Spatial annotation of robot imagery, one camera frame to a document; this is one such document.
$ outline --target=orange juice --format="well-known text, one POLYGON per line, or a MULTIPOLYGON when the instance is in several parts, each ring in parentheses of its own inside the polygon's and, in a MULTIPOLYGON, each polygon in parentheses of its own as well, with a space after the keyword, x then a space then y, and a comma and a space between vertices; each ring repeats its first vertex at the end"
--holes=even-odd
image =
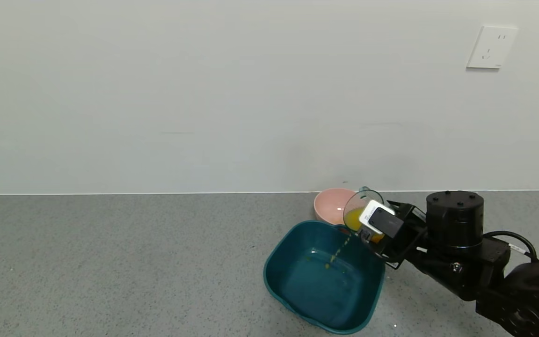
POLYGON ((353 232, 357 232, 363 224, 359 221, 359 216, 361 216, 361 213, 363 213, 363 210, 365 207, 359 207, 356 209, 353 209, 349 211, 349 213, 346 213, 344 215, 344 224, 350 228, 353 232))

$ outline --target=pink bowl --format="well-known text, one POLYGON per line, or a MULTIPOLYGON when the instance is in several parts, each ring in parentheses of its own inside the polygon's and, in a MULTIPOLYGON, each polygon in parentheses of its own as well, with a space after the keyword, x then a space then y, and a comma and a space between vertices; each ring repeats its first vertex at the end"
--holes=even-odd
POLYGON ((346 188, 323 190, 320 194, 317 194, 313 201, 315 217, 332 225, 344 224, 342 219, 344 207, 355 193, 354 190, 347 190, 346 188))

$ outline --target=white wall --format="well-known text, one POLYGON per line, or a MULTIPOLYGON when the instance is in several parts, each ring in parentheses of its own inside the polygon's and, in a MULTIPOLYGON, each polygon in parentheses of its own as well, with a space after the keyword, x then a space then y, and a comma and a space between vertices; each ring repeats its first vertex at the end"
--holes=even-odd
POLYGON ((0 1, 0 193, 361 184, 539 189, 539 0, 0 1))

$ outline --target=bolt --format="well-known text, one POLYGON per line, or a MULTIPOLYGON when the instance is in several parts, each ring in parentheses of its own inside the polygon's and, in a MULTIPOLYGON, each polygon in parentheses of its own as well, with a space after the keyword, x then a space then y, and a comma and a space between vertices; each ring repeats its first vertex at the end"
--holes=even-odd
POLYGON ((451 268, 453 269, 453 273, 460 273, 463 270, 463 266, 458 262, 451 263, 451 268))

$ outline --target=electrical outlet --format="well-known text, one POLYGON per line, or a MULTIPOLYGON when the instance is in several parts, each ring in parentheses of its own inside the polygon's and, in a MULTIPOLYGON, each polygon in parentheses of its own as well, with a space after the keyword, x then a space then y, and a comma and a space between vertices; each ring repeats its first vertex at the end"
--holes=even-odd
POLYGON ((518 28, 483 26, 475 42, 467 68, 498 69, 503 66, 518 28))

